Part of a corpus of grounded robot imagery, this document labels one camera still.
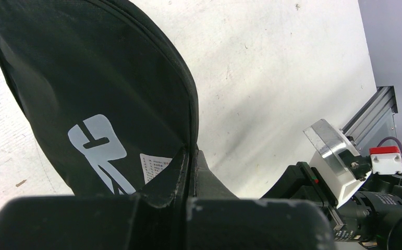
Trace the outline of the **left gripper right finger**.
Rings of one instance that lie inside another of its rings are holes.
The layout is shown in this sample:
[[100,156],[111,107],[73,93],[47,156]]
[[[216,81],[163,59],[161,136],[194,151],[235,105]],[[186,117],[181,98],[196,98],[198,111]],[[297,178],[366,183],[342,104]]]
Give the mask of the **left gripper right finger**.
[[210,171],[202,151],[192,176],[187,249],[335,249],[333,229],[314,203],[239,199]]

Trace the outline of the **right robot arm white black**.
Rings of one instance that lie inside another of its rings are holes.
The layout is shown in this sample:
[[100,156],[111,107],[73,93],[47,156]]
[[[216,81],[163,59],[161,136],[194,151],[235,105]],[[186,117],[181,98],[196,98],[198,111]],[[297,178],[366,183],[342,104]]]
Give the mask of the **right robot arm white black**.
[[329,220],[335,242],[402,249],[402,197],[395,193],[358,191],[337,208],[339,202],[317,168],[298,162],[287,167],[264,197],[315,203]]

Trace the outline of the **black racket bag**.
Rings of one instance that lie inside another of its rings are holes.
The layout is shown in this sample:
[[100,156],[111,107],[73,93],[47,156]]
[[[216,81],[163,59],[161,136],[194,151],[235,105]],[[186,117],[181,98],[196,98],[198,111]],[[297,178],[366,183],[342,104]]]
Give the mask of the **black racket bag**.
[[34,137],[77,196],[131,194],[142,159],[193,152],[193,77],[130,1],[0,1],[0,68]]

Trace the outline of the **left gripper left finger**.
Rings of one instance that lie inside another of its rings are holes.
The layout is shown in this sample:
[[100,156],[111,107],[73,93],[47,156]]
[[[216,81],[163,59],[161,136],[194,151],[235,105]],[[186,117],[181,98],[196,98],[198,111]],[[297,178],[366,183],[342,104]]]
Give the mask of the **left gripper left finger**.
[[181,249],[185,148],[131,195],[16,198],[0,211],[0,249]]

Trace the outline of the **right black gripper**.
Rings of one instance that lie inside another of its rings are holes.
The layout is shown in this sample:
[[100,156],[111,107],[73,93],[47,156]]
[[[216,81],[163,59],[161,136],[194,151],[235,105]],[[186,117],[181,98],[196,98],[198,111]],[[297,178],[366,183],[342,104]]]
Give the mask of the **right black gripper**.
[[314,203],[324,213],[336,239],[346,238],[346,222],[338,212],[341,204],[317,168],[306,162],[290,165],[263,198],[299,199]]

